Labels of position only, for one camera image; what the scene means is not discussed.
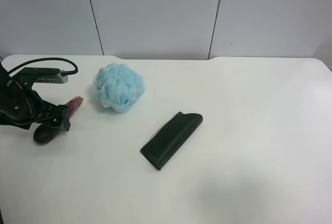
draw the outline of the white tabletop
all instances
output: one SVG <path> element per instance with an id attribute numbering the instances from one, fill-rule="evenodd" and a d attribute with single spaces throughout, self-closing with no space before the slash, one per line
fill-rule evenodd
<path id="1" fill-rule="evenodd" d="M 3 65 L 40 57 L 14 55 Z M 332 73 L 322 62 L 61 57 L 79 73 L 34 89 L 54 104 L 78 95 L 84 102 L 71 130 L 46 146 L 32 142 L 37 125 L 0 127 L 5 224 L 332 223 Z M 98 69 L 113 62 L 147 85 L 122 115 L 91 93 Z M 204 121 L 157 171 L 139 150 L 178 111 Z"/>

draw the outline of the wall seam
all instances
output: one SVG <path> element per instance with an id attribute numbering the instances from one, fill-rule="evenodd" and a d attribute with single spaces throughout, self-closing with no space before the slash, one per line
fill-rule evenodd
<path id="1" fill-rule="evenodd" d="M 94 15 L 94 10 L 93 10 L 93 7 L 92 7 L 92 1 L 90 1 L 90 6 L 91 6 L 91 11 L 92 11 L 92 15 L 93 15 L 93 20 L 94 20 L 94 24 L 95 24 L 95 28 L 97 30 L 97 34 L 98 34 L 98 39 L 99 39 L 99 43 L 100 43 L 100 48 L 102 49 L 102 53 L 104 55 L 104 49 L 103 49 L 103 45 L 102 45 L 102 41 L 100 39 L 100 34 L 99 34 L 99 30 L 98 30 L 98 25 L 97 25 L 97 21 L 95 19 L 95 15 Z"/>
<path id="2" fill-rule="evenodd" d="M 214 31 L 216 29 L 216 23 L 217 23 L 217 19 L 218 19 L 218 12 L 219 12 L 219 8 L 220 8 L 220 2 L 221 0 L 218 0 L 218 5 L 217 5 L 217 12 L 216 12 L 216 17 L 214 19 L 214 25 L 213 25 L 213 31 L 212 31 L 212 37 L 211 37 L 211 43 L 210 43 L 210 48 L 209 48 L 209 55 L 207 56 L 207 59 L 210 59 L 210 54 L 211 54 L 211 49 L 212 49 L 212 42 L 213 42 L 213 36 L 214 36 Z"/>

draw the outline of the blue bath sponge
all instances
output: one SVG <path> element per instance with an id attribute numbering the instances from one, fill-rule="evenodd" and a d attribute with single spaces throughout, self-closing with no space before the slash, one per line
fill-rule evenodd
<path id="1" fill-rule="evenodd" d="M 144 78 L 126 64 L 102 67 L 93 81 L 102 105 L 118 113 L 129 111 L 145 92 Z"/>

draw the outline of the robotic arm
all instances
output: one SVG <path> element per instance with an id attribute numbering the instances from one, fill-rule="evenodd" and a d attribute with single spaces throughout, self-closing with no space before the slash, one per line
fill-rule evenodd
<path id="1" fill-rule="evenodd" d="M 58 68 L 25 67 L 13 77 L 9 75 L 33 62 L 60 60 L 71 63 L 74 71 Z M 13 125 L 28 130 L 32 123 L 50 123 L 51 127 L 69 131 L 70 122 L 65 105 L 53 105 L 32 90 L 37 83 L 66 83 L 68 75 L 78 72 L 75 63 L 63 58 L 42 58 L 28 61 L 7 72 L 0 63 L 0 125 Z"/>

